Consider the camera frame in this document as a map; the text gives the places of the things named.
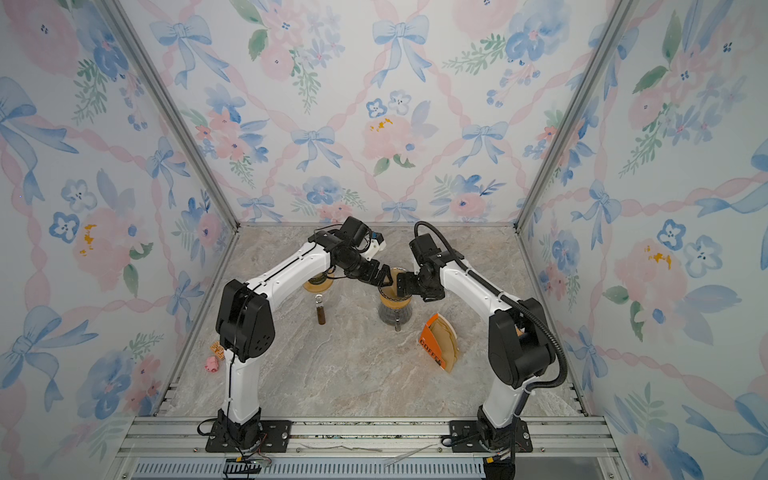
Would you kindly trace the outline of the orange coffee filter pack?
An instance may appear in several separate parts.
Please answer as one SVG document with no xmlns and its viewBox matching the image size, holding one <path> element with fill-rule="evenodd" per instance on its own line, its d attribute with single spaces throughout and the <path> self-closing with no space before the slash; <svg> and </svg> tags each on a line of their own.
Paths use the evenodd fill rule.
<svg viewBox="0 0 768 480">
<path fill-rule="evenodd" d="M 450 322 L 436 313 L 426 322 L 419 345 L 446 372 L 451 373 L 460 356 L 458 335 Z"/>
</svg>

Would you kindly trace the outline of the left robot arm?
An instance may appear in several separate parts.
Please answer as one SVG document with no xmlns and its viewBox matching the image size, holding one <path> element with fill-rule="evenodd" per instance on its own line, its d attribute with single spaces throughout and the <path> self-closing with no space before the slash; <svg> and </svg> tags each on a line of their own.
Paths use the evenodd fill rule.
<svg viewBox="0 0 768 480">
<path fill-rule="evenodd" d="M 384 236 L 349 217 L 338 228 L 313 232 L 299 249 L 267 272 L 223 288 L 216 332 L 224 348 L 224 401 L 211 433 L 227 447 L 252 451 L 266 436 L 258 386 L 262 356 L 275 340 L 273 313 L 310 279 L 339 270 L 345 279 L 375 287 L 394 283 L 389 266 L 375 259 Z"/>
</svg>

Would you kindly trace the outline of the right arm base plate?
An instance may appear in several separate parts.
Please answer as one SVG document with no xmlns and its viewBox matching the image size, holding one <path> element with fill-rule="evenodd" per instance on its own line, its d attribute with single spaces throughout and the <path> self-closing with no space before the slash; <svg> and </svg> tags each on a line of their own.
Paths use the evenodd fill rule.
<svg viewBox="0 0 768 480">
<path fill-rule="evenodd" d="M 480 420 L 452 420 L 449 433 L 441 438 L 441 445 L 453 453 L 497 455 L 510 450 L 515 454 L 533 451 L 531 434 L 522 420 L 503 428 L 495 428 Z"/>
</svg>

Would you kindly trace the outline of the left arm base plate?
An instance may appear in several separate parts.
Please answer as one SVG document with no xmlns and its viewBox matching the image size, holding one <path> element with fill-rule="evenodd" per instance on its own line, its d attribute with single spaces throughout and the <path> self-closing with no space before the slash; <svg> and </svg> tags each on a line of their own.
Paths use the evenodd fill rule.
<svg viewBox="0 0 768 480">
<path fill-rule="evenodd" d="M 207 453 L 285 453 L 293 423 L 289 420 L 259 420 L 245 426 L 216 420 L 205 434 Z"/>
</svg>

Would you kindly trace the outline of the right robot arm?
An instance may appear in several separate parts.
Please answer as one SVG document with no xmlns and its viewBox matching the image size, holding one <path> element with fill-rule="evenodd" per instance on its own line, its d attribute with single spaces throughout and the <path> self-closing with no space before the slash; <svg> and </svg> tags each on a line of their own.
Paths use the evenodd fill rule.
<svg viewBox="0 0 768 480">
<path fill-rule="evenodd" d="M 397 277 L 400 294 L 437 301 L 450 291 L 488 321 L 487 358 L 494 382 L 478 409 L 475 437 L 490 452 L 515 449 L 530 396 L 557 384 L 541 377 L 550 365 L 562 362 L 557 341 L 538 311 L 540 304 L 503 291 L 452 247 L 438 247 L 429 234 L 416 236 L 409 247 L 416 270 Z"/>
</svg>

